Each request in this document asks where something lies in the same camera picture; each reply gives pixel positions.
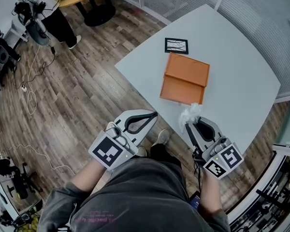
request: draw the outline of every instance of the wooden floor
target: wooden floor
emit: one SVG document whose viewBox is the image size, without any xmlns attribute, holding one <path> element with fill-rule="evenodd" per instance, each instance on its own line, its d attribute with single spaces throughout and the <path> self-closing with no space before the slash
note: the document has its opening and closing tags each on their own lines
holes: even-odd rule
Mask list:
<svg viewBox="0 0 290 232">
<path fill-rule="evenodd" d="M 13 145 L 32 145 L 37 152 L 46 154 L 53 166 L 66 164 L 78 172 L 89 161 L 87 151 L 109 121 L 128 109 L 152 109 L 114 65 L 165 25 L 122 0 L 112 1 L 116 6 L 115 17 L 95 28 L 83 23 L 75 6 L 62 9 L 73 30 L 83 39 L 71 51 L 65 44 L 53 41 L 57 52 L 54 63 L 31 83 L 38 103 L 33 115 L 27 111 L 27 94 L 14 88 L 13 75 L 9 73 L 4 79 L 5 87 L 0 91 L 0 151 Z M 90 8 L 90 4 L 85 4 L 85 7 Z M 32 40 L 17 47 L 22 55 L 15 74 L 17 85 L 27 80 L 37 50 L 38 45 Z M 49 47 L 41 47 L 30 76 L 39 72 L 44 61 L 50 63 L 51 60 Z M 29 102 L 30 111 L 33 107 L 34 103 Z M 249 190 L 270 161 L 273 154 L 271 146 L 288 107 L 288 103 L 273 106 L 246 151 L 245 162 L 221 181 L 225 210 Z M 163 128 L 169 126 L 159 118 L 142 142 L 147 150 Z M 194 193 L 198 184 L 193 174 L 190 150 L 174 132 L 167 147 L 181 160 L 188 192 Z M 52 188 L 63 185 L 73 176 L 66 167 L 52 170 L 45 157 L 35 154 L 30 147 L 13 148 L 8 155 L 16 165 L 26 162 L 38 173 L 35 181 L 44 189 L 41 193 L 43 200 Z M 97 189 L 105 184 L 109 176 L 109 173 L 103 176 Z"/>
</svg>

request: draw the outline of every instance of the person wearing white shirt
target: person wearing white shirt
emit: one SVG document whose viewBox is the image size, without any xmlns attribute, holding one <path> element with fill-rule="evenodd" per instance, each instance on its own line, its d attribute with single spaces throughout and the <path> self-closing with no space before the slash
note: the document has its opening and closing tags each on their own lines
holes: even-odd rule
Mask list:
<svg viewBox="0 0 290 232">
<path fill-rule="evenodd" d="M 45 3 L 44 10 L 38 14 L 47 31 L 51 33 L 60 43 L 66 42 L 69 49 L 73 49 L 82 39 L 82 36 L 75 36 L 73 30 L 59 9 L 59 2 L 56 0 L 32 0 L 39 4 Z"/>
</svg>

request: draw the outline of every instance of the black table base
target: black table base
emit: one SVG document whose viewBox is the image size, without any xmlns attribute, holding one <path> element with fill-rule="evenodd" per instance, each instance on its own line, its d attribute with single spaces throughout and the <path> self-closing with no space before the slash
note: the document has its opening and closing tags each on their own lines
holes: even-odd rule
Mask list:
<svg viewBox="0 0 290 232">
<path fill-rule="evenodd" d="M 116 12 L 115 7 L 112 5 L 111 0 L 105 0 L 105 4 L 97 5 L 94 0 L 89 0 L 92 10 L 87 13 L 81 2 L 76 4 L 78 10 L 81 12 L 85 19 L 85 24 L 89 27 L 99 26 L 109 21 Z"/>
</svg>

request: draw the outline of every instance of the power plug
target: power plug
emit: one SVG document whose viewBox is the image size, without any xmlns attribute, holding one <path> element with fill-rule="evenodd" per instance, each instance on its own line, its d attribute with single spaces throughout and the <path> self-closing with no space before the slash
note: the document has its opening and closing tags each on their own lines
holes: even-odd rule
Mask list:
<svg viewBox="0 0 290 232">
<path fill-rule="evenodd" d="M 27 92 L 27 88 L 25 87 L 25 85 L 22 85 L 22 86 L 21 86 L 21 89 L 22 89 L 24 92 Z"/>
</svg>

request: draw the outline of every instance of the black picture frame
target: black picture frame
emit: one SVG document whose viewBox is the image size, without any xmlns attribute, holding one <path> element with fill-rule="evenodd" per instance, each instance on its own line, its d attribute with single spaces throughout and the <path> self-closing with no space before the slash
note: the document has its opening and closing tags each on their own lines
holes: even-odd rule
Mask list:
<svg viewBox="0 0 290 232">
<path fill-rule="evenodd" d="M 171 49 L 168 49 L 168 46 L 167 46 L 168 45 L 168 41 L 181 41 L 181 42 L 184 42 L 185 45 L 186 45 L 186 50 L 185 51 L 181 51 L 181 50 L 171 50 Z M 180 53 L 180 54 L 189 54 L 189 50 L 188 50 L 188 40 L 175 39 L 175 38 L 165 38 L 165 41 L 164 41 L 164 52 L 166 52 L 166 53 L 173 52 L 173 53 Z"/>
</svg>

